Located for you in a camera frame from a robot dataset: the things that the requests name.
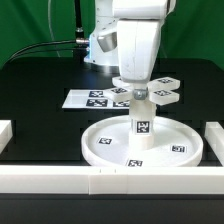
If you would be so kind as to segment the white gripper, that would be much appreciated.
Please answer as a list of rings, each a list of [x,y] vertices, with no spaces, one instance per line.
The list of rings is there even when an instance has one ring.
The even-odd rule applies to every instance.
[[[158,20],[119,20],[117,47],[119,72],[124,82],[147,83],[157,57],[161,37]],[[134,89],[135,100],[145,100],[147,89]]]

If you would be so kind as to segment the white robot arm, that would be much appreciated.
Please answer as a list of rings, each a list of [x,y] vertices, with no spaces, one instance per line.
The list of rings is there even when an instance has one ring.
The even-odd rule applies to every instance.
[[[147,84],[160,46],[161,27],[176,0],[95,0],[95,29],[89,37],[85,62],[119,76],[105,96],[119,102],[148,96]]]

